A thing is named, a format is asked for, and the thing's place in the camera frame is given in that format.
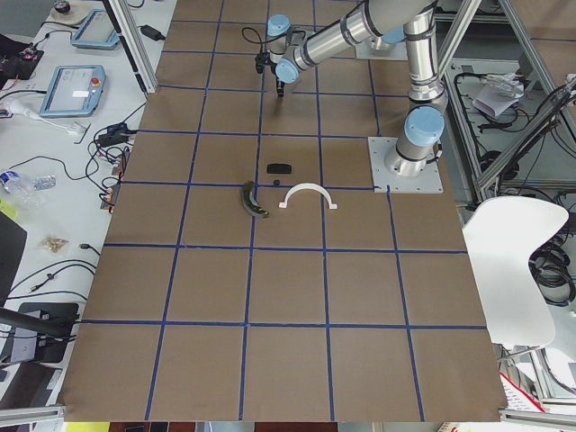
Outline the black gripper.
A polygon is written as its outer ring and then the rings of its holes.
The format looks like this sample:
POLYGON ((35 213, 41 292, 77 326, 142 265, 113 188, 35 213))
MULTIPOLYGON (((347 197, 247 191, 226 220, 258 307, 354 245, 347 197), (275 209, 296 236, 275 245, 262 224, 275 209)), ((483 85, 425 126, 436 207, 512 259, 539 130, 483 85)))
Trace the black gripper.
POLYGON ((286 83, 283 82, 280 78, 275 79, 275 89, 277 92, 277 96, 280 98, 284 97, 286 83))

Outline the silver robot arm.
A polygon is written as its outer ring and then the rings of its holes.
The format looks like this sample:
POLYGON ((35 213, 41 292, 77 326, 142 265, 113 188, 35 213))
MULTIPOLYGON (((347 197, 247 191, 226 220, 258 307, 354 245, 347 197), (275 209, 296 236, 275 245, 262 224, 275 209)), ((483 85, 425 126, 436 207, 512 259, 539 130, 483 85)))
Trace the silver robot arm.
POLYGON ((303 71, 401 28, 409 63, 410 100, 423 104, 437 99, 444 89, 439 83, 434 9, 433 1, 363 1, 318 32, 297 28, 283 14, 270 17, 265 45, 277 95, 282 97, 284 86, 297 81, 303 71))
POLYGON ((434 1, 369 1, 364 8, 378 35, 403 29, 408 56, 409 111, 394 148, 384 158, 396 176, 415 177, 444 132, 447 94, 437 60, 434 1))

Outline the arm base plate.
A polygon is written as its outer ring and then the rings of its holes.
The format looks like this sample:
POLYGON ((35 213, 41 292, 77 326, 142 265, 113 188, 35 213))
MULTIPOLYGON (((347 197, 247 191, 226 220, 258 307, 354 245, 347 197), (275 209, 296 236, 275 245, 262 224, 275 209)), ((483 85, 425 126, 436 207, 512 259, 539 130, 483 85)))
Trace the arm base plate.
POLYGON ((383 39, 368 39, 355 47, 357 59, 406 61, 408 59, 406 43, 401 40, 388 43, 383 39))
POLYGON ((444 191, 432 148, 421 161, 402 159, 395 137, 369 137, 373 190, 391 194, 441 194, 444 191))

